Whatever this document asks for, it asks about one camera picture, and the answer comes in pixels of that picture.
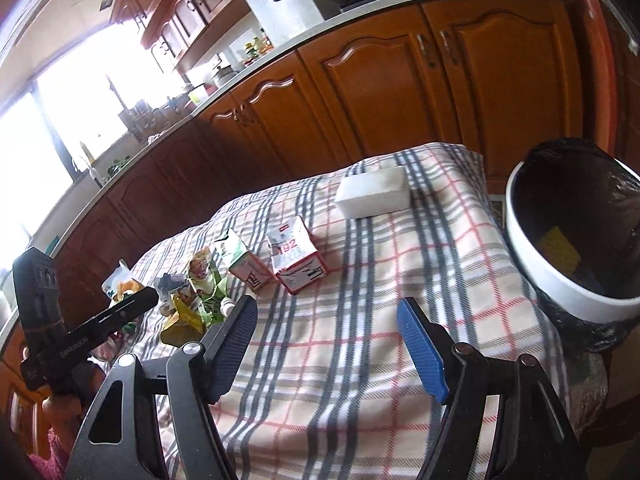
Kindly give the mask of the person's left hand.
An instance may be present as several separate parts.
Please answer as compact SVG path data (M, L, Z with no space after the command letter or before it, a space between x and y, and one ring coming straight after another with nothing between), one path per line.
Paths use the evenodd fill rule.
M84 420L86 408L77 396L51 394L43 401L42 410L60 448L66 454L70 454Z

